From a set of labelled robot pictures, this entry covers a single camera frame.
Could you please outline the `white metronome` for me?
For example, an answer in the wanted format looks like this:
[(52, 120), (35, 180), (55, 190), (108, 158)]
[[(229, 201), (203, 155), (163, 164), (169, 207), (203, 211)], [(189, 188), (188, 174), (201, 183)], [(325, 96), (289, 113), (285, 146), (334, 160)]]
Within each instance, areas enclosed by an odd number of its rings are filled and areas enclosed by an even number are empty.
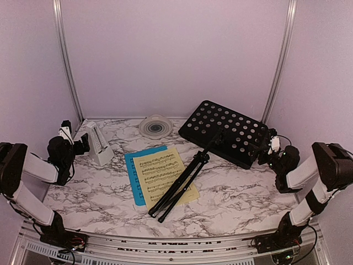
[(114, 157), (114, 152), (97, 124), (90, 121), (86, 126), (89, 141), (89, 157), (98, 165), (104, 166)]

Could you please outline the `black music stand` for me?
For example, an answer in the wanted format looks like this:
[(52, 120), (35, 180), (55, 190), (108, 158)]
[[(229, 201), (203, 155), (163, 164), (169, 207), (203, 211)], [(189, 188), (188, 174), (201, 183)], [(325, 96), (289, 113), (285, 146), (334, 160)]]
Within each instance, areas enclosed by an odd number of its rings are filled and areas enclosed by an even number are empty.
[(201, 102), (178, 131), (201, 150), (152, 206), (149, 215), (162, 223), (209, 162), (211, 153), (249, 169), (260, 152), (268, 152), (271, 146), (268, 132), (268, 127), (260, 121), (209, 100)]

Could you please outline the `blue sheet music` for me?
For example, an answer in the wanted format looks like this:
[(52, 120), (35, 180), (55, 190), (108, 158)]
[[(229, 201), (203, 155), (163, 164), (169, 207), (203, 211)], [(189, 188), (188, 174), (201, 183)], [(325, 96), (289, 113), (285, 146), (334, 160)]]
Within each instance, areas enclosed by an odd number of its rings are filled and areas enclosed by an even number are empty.
[(143, 157), (143, 156), (151, 155), (165, 150), (167, 150), (166, 146), (159, 146), (159, 147), (145, 149), (134, 153), (125, 154), (126, 168), (127, 168), (127, 172), (130, 180), (133, 198), (137, 206), (144, 206), (146, 205), (146, 203), (142, 193), (142, 189), (140, 187), (140, 183), (138, 180), (137, 171), (135, 169), (135, 163), (133, 159), (135, 157)]

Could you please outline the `yellow sheet music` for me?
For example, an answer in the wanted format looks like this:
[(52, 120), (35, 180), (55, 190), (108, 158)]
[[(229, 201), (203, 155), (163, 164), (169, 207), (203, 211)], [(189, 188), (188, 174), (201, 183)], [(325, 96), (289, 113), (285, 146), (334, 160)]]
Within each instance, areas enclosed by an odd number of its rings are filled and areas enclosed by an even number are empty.
[(176, 147), (133, 159), (146, 207), (150, 210), (185, 170)]

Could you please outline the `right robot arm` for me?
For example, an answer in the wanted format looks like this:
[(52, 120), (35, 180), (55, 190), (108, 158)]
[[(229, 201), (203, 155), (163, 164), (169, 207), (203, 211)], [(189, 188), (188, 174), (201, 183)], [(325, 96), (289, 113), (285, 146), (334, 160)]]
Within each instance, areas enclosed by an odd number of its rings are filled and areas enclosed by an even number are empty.
[(311, 181), (315, 184), (305, 198), (286, 213), (274, 233), (273, 242), (285, 247), (308, 226), (309, 220), (323, 212), (334, 195), (352, 185), (352, 152), (339, 144), (314, 142), (312, 154), (300, 162), (298, 148), (281, 148), (281, 136), (275, 130), (266, 134), (259, 146), (249, 145), (251, 160), (266, 163), (275, 172), (276, 189), (297, 193)]

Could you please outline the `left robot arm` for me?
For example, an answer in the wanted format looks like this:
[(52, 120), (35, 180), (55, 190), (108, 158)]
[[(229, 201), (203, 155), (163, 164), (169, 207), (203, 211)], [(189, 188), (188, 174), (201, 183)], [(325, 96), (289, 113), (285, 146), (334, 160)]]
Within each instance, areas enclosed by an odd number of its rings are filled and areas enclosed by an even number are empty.
[(14, 203), (20, 215), (30, 218), (41, 227), (55, 244), (69, 242), (61, 215), (45, 206), (25, 185), (22, 176), (32, 177), (45, 184), (65, 186), (74, 176), (77, 155), (90, 151), (88, 135), (80, 140), (55, 136), (47, 147), (49, 157), (42, 159), (28, 151), (26, 144), (1, 143), (1, 194)]

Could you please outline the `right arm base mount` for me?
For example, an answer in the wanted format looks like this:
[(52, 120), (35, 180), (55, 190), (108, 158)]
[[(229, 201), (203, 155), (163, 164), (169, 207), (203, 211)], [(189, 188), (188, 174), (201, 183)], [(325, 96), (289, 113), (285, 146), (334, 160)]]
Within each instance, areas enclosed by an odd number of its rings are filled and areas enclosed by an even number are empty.
[(290, 212), (287, 212), (282, 217), (275, 232), (253, 237), (252, 246), (257, 249), (258, 253), (291, 247), (294, 245), (295, 240), (299, 241), (301, 232), (305, 227), (305, 225), (293, 225), (290, 219)]

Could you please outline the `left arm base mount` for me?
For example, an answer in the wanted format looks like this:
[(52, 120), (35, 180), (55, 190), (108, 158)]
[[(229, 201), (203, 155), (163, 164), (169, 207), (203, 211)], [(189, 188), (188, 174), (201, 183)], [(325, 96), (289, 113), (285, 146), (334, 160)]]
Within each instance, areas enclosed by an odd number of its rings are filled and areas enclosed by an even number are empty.
[(54, 211), (54, 218), (49, 226), (39, 225), (40, 241), (72, 251), (84, 252), (88, 235), (79, 231), (68, 231), (64, 228), (62, 216)]

